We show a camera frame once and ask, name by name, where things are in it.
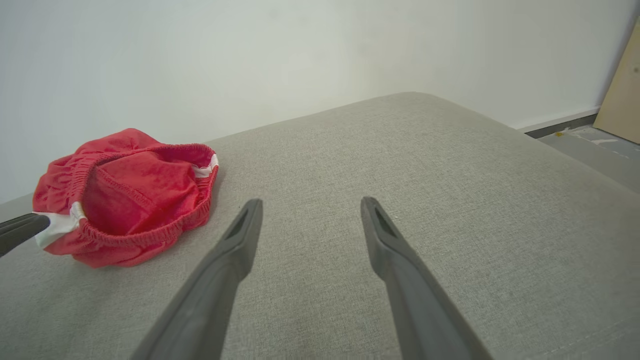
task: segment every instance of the wooden board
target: wooden board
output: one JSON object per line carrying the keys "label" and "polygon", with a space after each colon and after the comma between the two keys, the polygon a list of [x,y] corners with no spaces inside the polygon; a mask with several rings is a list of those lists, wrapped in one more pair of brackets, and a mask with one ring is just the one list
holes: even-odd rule
{"label": "wooden board", "polygon": [[640,143],[640,17],[593,127]]}

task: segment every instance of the white wall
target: white wall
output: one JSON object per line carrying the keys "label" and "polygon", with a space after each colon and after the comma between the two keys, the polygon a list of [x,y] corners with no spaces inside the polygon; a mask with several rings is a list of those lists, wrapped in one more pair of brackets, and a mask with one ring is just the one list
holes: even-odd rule
{"label": "white wall", "polygon": [[522,127],[593,110],[636,0],[2,0],[0,202],[136,127],[201,142],[402,91]]}

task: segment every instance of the red velvet fabric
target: red velvet fabric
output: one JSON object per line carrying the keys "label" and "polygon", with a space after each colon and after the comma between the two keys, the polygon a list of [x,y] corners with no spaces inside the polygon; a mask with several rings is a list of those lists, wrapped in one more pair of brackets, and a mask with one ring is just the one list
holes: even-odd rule
{"label": "red velvet fabric", "polygon": [[86,219],[45,250],[91,267],[134,266],[169,249],[184,231],[209,219],[218,166],[206,145],[165,145],[136,129],[90,141],[53,161],[33,196],[33,209],[69,215],[79,201]]}

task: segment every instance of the red cloth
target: red cloth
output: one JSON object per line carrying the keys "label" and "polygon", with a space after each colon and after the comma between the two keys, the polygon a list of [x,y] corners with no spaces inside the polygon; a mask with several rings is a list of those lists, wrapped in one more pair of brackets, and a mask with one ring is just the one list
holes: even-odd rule
{"label": "red cloth", "polygon": [[86,215],[45,250],[94,268],[149,260],[208,221],[217,172],[202,144],[165,145],[136,129],[90,141],[40,178],[34,211],[68,216],[79,202]]}

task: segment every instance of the white fabric patch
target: white fabric patch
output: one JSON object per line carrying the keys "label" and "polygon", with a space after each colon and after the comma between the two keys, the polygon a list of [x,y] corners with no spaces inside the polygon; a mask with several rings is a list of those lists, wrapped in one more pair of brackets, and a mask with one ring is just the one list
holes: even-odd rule
{"label": "white fabric patch", "polygon": [[196,177],[209,177],[213,172],[213,168],[218,166],[218,156],[213,154],[211,156],[211,161],[209,162],[208,167],[197,167],[196,165],[191,164],[193,168],[193,172],[196,174]]}
{"label": "white fabric patch", "polygon": [[69,215],[60,215],[55,213],[38,213],[35,214],[44,215],[49,218],[49,226],[40,231],[34,236],[36,243],[42,249],[51,245],[54,241],[61,238],[64,234],[68,234],[73,230],[76,230],[80,226],[80,219],[86,218],[82,205],[76,201],[71,204],[69,209]]}

